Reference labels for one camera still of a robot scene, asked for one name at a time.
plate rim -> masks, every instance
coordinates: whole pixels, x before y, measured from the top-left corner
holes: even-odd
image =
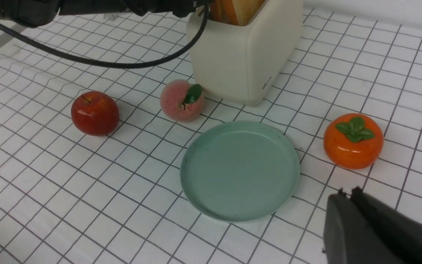
[[[273,207],[271,207],[271,211],[268,213],[265,213],[257,218],[253,218],[253,219],[247,219],[247,220],[230,220],[230,219],[219,219],[216,217],[213,217],[209,214],[206,214],[205,212],[203,212],[202,210],[199,209],[199,206],[196,205],[196,203],[193,201],[193,199],[190,199],[186,193],[186,188],[184,188],[184,172],[183,172],[183,168],[186,162],[186,156],[189,155],[190,150],[193,149],[193,146],[196,144],[196,142],[199,140],[199,138],[203,137],[206,134],[211,134],[214,131],[221,129],[222,127],[232,127],[232,126],[239,126],[239,125],[255,125],[255,126],[259,126],[259,127],[263,127],[263,128],[269,128],[269,130],[273,131],[274,133],[280,135],[283,137],[283,140],[286,142],[286,144],[288,144],[290,146],[290,152],[292,152],[292,155],[295,157],[295,159],[297,160],[296,164],[297,164],[297,176],[295,179],[295,184],[293,186],[293,188],[288,192],[288,197],[286,197],[286,199],[284,199],[282,202],[278,203],[278,205],[275,207],[275,209],[273,209]],[[188,147],[188,149],[186,150],[185,154],[183,155],[183,159],[181,161],[181,165],[180,165],[180,185],[182,187],[182,192],[185,195],[186,199],[189,201],[189,203],[196,209],[198,210],[201,214],[205,215],[206,217],[209,217],[213,220],[217,220],[217,221],[221,221],[221,222],[227,222],[227,223],[241,223],[241,222],[248,222],[248,221],[255,221],[258,219],[261,219],[263,217],[266,217],[270,214],[273,214],[274,212],[276,212],[285,202],[288,201],[289,198],[291,198],[296,190],[296,187],[299,184],[299,180],[300,180],[300,160],[299,160],[299,156],[296,152],[295,146],[293,145],[293,143],[291,142],[291,140],[289,140],[281,131],[279,131],[278,129],[276,129],[275,127],[272,127],[270,125],[267,124],[263,124],[261,122],[254,122],[254,121],[231,121],[231,122],[225,122],[224,124],[220,124],[220,125],[216,125],[215,127],[212,127],[211,129],[207,130],[206,132],[204,132],[203,134],[201,134],[200,136],[198,136]]]

fake fruit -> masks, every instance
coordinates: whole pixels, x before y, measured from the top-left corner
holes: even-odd
[[[71,119],[81,132],[104,136],[117,127],[119,110],[116,102],[105,93],[86,92],[74,101]]]
[[[160,107],[172,120],[191,121],[203,110],[203,88],[198,84],[191,85],[185,80],[169,82],[160,95]]]
[[[328,125],[323,148],[335,164],[346,169],[372,165],[384,146],[380,127],[362,114],[342,115]]]

green leaf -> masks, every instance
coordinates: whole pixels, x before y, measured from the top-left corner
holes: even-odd
[[[359,130],[358,135],[361,135],[363,140],[370,140],[375,137],[374,132],[367,128]]]
[[[335,127],[343,134],[349,134],[351,132],[351,128],[347,122],[339,122]]]
[[[346,137],[353,143],[360,142],[362,140],[362,135],[347,134]]]
[[[362,117],[353,117],[349,121],[349,124],[355,132],[358,132],[366,126],[366,123],[364,122],[364,119],[362,119]]]
[[[199,84],[192,85],[186,92],[185,99],[183,100],[184,104],[191,104],[198,101],[201,93],[203,92],[203,87]]]

apple stem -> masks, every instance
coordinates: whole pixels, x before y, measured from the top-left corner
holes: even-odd
[[[90,101],[89,101],[89,100],[87,100],[87,99],[85,99],[85,97],[84,97],[83,95],[81,95],[81,97],[82,97],[84,100],[86,100],[86,102],[90,103]]]

pink peach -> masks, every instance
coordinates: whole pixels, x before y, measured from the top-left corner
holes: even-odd
[[[200,115],[204,107],[203,93],[195,102],[185,102],[191,87],[186,80],[174,80],[164,87],[160,95],[160,107],[166,116],[178,122],[189,122]]]

